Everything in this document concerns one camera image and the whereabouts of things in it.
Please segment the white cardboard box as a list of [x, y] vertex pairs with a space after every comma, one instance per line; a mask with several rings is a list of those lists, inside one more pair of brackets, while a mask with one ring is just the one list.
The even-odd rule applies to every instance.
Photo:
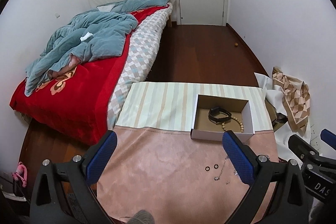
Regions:
[[235, 133], [243, 143], [255, 134], [250, 101], [198, 94], [191, 139], [221, 141], [226, 131]]

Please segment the black smartwatch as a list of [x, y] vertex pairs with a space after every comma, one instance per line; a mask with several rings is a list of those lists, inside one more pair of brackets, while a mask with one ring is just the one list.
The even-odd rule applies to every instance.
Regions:
[[228, 110], [216, 106], [209, 110], [208, 118], [215, 124], [222, 124], [229, 121], [232, 118], [232, 114]]

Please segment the pink slipper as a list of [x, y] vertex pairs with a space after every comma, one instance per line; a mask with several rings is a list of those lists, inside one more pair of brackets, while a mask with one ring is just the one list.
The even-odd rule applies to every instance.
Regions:
[[17, 169], [12, 173], [12, 177], [14, 181], [21, 181], [23, 188], [27, 186], [27, 168], [21, 161], [18, 162]]

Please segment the brown geometric patterned bag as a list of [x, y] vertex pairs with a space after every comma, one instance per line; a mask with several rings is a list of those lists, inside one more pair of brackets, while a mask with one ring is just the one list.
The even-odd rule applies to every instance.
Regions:
[[280, 68], [272, 70], [274, 86], [283, 94], [282, 104], [293, 132], [306, 132], [310, 116], [310, 93], [308, 85], [293, 76], [286, 75]]

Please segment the red bed blanket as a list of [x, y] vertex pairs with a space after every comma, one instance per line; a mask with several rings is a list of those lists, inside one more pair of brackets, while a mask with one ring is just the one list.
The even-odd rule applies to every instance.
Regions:
[[[132, 14], [141, 23], [158, 8]], [[11, 97], [10, 107], [70, 139], [84, 145], [96, 144], [108, 130], [108, 102], [123, 71], [131, 34], [126, 36], [126, 48], [120, 57], [78, 65], [43, 84], [29, 97], [24, 95], [25, 83], [21, 82]]]

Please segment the striped green beige cloth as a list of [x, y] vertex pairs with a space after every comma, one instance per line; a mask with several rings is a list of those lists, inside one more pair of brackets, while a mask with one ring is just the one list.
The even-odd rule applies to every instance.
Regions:
[[254, 130], [272, 129], [261, 88], [197, 83], [134, 83], [116, 125], [189, 132], [198, 94], [248, 100]]

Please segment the teal blue quilt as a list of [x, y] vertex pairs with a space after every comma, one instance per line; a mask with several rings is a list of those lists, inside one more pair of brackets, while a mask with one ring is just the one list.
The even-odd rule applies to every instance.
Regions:
[[139, 24], [132, 14], [167, 5], [169, 0], [124, 0], [75, 15], [50, 37], [39, 58], [26, 68], [25, 96], [29, 97], [56, 73], [80, 63], [120, 57], [126, 36]]

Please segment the checkered mattress sheet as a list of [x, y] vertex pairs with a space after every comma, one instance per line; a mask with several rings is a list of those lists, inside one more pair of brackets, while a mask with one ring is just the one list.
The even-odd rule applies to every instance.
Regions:
[[173, 11], [173, 4], [159, 7], [139, 23], [131, 34], [129, 53], [117, 85], [109, 99], [107, 126], [114, 128], [133, 83], [143, 82], [157, 57], [163, 29]]

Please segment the white wall power socket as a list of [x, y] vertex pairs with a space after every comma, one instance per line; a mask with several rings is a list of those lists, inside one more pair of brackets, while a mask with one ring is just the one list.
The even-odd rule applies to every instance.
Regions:
[[311, 130], [310, 145], [315, 150], [317, 150], [320, 155], [323, 155], [321, 131], [317, 127], [315, 127], [314, 124], [310, 126], [310, 130]]

